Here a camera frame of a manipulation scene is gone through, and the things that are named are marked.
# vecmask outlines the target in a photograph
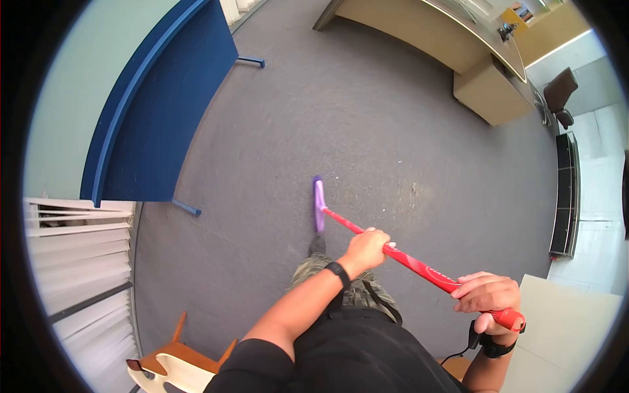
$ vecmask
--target cable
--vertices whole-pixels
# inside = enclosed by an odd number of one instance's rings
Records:
[[[466,348],[464,351],[459,352],[459,353],[455,353],[453,355],[448,356],[447,358],[443,359],[443,361],[441,363],[439,363],[439,365],[443,365],[449,358],[453,358],[455,356],[463,356],[463,354],[465,353],[465,351],[467,351],[469,348]]]

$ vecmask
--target wristwatch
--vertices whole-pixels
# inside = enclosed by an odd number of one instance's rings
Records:
[[[332,272],[334,274],[336,274],[338,276],[338,278],[341,279],[341,281],[343,282],[343,290],[346,291],[350,285],[352,285],[352,281],[350,280],[350,276],[347,275],[347,272],[345,271],[345,269],[339,265],[336,262],[330,262],[327,265],[325,265],[326,269],[330,269],[332,270]]]

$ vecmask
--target hand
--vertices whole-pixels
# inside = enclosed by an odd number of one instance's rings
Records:
[[[453,299],[459,300],[454,305],[454,311],[458,313],[502,310],[507,307],[520,311],[520,288],[509,277],[478,272],[459,277],[458,281],[462,285],[450,294]],[[518,333],[497,324],[489,313],[476,318],[474,331],[494,336],[494,342],[500,345],[511,345],[518,337]]]
[[[360,235],[350,240],[345,255],[337,262],[345,269],[350,280],[354,280],[367,269],[381,265],[387,256],[382,252],[382,247],[391,237],[381,230],[367,228]]]

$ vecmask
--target gray carpet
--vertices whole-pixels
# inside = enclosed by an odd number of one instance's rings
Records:
[[[145,203],[136,250],[144,353],[183,341],[214,359],[280,298],[313,234],[311,178],[328,206],[391,234],[446,275],[546,277],[554,138],[531,113],[492,128],[452,96],[452,71],[379,31],[335,19],[328,0],[269,0],[236,33],[242,54],[206,111],[175,196]],[[328,254],[351,233],[328,220]],[[474,318],[393,260],[376,270],[404,325],[435,357],[467,344]]]

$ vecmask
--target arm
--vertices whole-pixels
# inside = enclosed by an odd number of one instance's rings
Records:
[[[352,238],[347,252],[337,260],[354,280],[387,258],[382,246],[391,239],[386,233],[368,228]],[[293,343],[321,315],[328,303],[343,289],[341,279],[329,269],[310,277],[279,299],[243,338],[258,338],[282,348],[293,361]]]
[[[509,277],[479,272],[460,277],[458,281],[462,285],[450,294],[453,298],[459,299],[454,311],[474,313],[506,307],[520,311],[520,289],[518,283]],[[518,339],[518,333],[496,324],[488,313],[483,313],[476,319],[474,331],[491,335],[496,344],[503,346],[510,346]],[[512,355],[513,351],[492,359],[485,356],[481,350],[467,369],[463,384],[472,392],[500,391]]]

